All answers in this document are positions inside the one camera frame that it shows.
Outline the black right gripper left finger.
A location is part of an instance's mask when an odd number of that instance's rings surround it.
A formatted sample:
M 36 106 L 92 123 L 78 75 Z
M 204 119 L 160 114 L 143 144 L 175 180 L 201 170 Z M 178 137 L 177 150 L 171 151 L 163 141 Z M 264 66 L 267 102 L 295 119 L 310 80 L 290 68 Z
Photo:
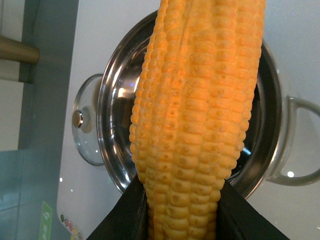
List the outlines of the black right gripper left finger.
M 89 235 L 89 240 L 146 240 L 148 235 L 147 196 L 137 176 L 120 199 Z

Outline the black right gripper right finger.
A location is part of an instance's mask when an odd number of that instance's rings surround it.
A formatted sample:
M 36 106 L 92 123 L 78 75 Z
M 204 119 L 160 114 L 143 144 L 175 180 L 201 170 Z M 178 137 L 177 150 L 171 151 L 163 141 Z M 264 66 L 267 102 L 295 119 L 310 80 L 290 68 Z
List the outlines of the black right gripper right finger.
M 280 230 L 259 214 L 230 183 L 225 183 L 218 202 L 218 240 L 287 240 Z

